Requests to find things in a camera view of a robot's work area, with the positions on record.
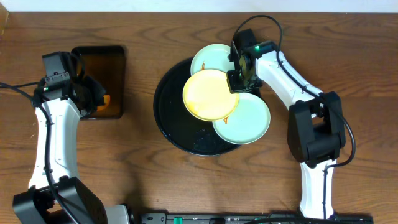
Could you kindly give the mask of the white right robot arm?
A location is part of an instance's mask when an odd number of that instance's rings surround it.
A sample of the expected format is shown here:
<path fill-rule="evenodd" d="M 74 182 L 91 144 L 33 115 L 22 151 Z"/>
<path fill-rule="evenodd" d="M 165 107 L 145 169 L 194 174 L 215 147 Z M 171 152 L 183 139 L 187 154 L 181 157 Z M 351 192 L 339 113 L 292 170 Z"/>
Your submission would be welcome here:
<path fill-rule="evenodd" d="M 287 142 L 302 176 L 300 212 L 306 218 L 331 219 L 333 170 L 353 160 L 350 156 L 337 161 L 345 135 L 353 133 L 343 117 L 340 97 L 309 84 L 272 41 L 232 43 L 229 60 L 234 63 L 234 70 L 228 72 L 231 92 L 246 92 L 266 83 L 288 109 Z"/>

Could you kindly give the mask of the orange green sponge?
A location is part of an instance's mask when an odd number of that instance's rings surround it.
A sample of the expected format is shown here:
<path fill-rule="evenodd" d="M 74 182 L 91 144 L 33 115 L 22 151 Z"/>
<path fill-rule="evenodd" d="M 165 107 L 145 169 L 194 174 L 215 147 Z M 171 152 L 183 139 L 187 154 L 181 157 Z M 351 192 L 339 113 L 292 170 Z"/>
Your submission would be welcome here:
<path fill-rule="evenodd" d="M 102 101 L 99 103 L 99 105 L 96 107 L 97 111 L 102 111 L 105 110 L 111 101 L 111 97 L 109 95 L 103 95 Z"/>

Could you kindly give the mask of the yellow plate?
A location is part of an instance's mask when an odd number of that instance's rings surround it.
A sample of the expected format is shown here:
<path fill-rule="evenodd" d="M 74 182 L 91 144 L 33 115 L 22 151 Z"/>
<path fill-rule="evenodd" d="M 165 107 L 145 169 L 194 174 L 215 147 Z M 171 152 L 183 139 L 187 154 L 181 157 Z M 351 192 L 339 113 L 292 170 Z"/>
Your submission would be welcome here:
<path fill-rule="evenodd" d="M 184 84 L 183 103 L 190 114 L 202 121 L 228 117 L 237 107 L 239 95 L 231 93 L 225 72 L 202 70 Z"/>

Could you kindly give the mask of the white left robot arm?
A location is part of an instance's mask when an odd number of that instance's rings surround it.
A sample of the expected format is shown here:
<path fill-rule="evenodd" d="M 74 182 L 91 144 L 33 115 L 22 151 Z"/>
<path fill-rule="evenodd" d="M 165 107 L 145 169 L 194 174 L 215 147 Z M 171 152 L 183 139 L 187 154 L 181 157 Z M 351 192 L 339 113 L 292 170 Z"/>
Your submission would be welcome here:
<path fill-rule="evenodd" d="M 107 223 L 102 201 L 79 178 L 80 120 L 104 104 L 106 91 L 91 77 L 45 77 L 27 98 L 39 125 L 35 167 L 26 192 L 13 198 L 21 223 Z"/>

